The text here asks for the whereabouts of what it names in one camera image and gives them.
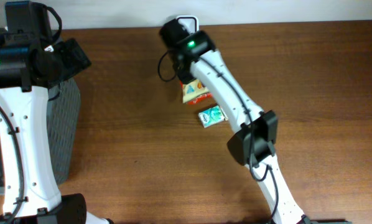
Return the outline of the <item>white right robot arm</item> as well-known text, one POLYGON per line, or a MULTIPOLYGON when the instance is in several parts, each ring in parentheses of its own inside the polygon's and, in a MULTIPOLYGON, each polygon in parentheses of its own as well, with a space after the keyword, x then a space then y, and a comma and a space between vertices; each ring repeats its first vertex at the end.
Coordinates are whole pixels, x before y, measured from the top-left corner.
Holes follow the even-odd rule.
POLYGON ((159 31, 181 81, 200 80, 227 115, 233 137, 228 148, 258 183, 271 211, 270 223, 310 223, 294 200, 276 154, 278 118, 264 111, 242 89, 219 48, 203 31, 190 33, 177 19, 159 31))

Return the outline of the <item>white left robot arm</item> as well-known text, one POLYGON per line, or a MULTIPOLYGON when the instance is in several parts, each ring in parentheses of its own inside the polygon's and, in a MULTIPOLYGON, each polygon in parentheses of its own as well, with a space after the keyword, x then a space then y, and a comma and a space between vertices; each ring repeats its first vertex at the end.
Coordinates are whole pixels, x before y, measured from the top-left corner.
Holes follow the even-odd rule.
POLYGON ((74 39, 62 41, 50 17, 32 1, 5 5, 0 36, 0 146, 5 194, 0 223, 104 224, 82 194, 62 195, 55 181, 47 134, 49 90, 88 68, 74 39))

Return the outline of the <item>teal tissue pack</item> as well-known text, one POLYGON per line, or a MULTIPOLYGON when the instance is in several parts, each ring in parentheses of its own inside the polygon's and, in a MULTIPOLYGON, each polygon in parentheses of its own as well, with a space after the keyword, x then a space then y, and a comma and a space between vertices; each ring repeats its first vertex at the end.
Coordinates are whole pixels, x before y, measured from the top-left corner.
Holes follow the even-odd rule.
POLYGON ((213 126, 214 124, 221 123, 228 119, 227 115, 218 105, 199 112, 198 118, 200 119, 204 128, 208 128, 210 126, 213 126))

